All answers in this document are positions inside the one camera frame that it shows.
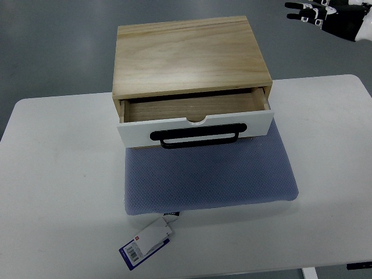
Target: white drawer front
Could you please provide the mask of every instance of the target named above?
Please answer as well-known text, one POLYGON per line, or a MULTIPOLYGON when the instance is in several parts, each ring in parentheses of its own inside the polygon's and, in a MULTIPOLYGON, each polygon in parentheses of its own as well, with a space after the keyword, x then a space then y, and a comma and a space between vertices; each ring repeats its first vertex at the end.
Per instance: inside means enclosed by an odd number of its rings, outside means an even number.
MULTIPOLYGON (((260 110, 255 112, 228 113, 224 115, 208 115, 203 121, 197 123, 192 123, 186 118, 120 123, 117 125, 117 129, 125 147, 132 148, 160 145, 160 141, 153 141, 150 139, 150 134, 152 132, 180 128, 245 123, 247 129, 243 133, 239 133, 240 138, 266 135, 273 116, 274 112, 272 110, 260 110)), ((208 137, 198 137, 197 140, 209 140, 223 137, 225 136, 211 135, 208 137)))

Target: white table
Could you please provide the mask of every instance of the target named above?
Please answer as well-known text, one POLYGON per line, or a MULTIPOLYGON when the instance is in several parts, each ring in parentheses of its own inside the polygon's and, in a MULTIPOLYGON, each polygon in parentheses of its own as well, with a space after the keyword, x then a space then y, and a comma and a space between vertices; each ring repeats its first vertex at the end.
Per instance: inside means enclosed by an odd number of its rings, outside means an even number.
POLYGON ((118 249, 159 214, 127 216, 110 93, 25 99, 0 143, 0 278, 172 278, 372 260, 372 99, 358 78, 278 80, 270 105, 299 196, 182 212, 129 271, 118 249))

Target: wooden top panel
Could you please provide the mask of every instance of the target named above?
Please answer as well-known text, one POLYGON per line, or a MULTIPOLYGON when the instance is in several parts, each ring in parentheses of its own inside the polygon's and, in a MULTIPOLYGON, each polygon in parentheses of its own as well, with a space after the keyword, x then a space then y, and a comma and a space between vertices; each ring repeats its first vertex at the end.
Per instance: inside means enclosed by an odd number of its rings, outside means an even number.
POLYGON ((118 28, 113 99, 271 84, 245 16, 118 28))

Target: barcode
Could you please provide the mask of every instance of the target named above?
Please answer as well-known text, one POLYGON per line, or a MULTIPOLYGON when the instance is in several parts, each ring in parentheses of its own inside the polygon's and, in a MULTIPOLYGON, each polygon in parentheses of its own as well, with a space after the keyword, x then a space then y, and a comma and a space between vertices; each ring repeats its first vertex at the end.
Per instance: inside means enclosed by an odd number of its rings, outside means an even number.
POLYGON ((130 259, 135 262, 136 260, 138 260, 138 256, 137 256, 137 253, 135 252, 135 250, 133 249, 132 246, 130 246, 129 248, 127 248, 127 253, 130 257, 130 259))

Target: black drawer handle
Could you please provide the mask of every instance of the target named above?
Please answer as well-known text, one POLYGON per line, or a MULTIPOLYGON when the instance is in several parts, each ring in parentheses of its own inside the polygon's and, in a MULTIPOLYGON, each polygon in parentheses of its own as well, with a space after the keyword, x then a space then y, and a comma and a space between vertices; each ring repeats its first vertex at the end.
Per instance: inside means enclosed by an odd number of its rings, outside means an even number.
POLYGON ((239 133, 243 133, 247 126, 245 123, 236 124, 224 124, 216 126, 205 126, 205 127, 191 127, 181 128, 173 130, 154 131, 150 134, 150 139, 153 141, 160 141, 162 147, 166 149, 175 148, 186 148, 196 147, 205 145, 216 145, 216 144, 232 144, 237 141, 239 133), (205 139, 201 141, 186 141, 186 142, 175 142, 166 143, 165 140, 174 140, 177 138, 192 138, 192 137, 203 137, 206 135, 223 135, 223 134, 234 134, 230 138, 216 138, 216 139, 205 139))

